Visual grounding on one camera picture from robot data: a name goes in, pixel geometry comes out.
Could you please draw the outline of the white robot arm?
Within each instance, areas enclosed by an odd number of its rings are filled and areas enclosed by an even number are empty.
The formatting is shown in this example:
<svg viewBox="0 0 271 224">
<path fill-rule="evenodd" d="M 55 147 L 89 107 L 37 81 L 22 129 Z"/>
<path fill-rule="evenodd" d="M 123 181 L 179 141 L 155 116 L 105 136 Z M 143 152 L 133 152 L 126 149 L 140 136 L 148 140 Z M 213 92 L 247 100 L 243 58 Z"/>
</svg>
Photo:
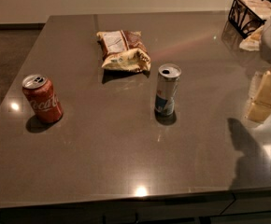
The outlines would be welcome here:
<svg viewBox="0 0 271 224">
<path fill-rule="evenodd" d="M 260 42 L 261 58 L 271 64 L 271 17 L 265 22 Z M 250 83 L 245 119 L 262 124 L 271 115 L 271 67 L 256 72 Z"/>
</svg>

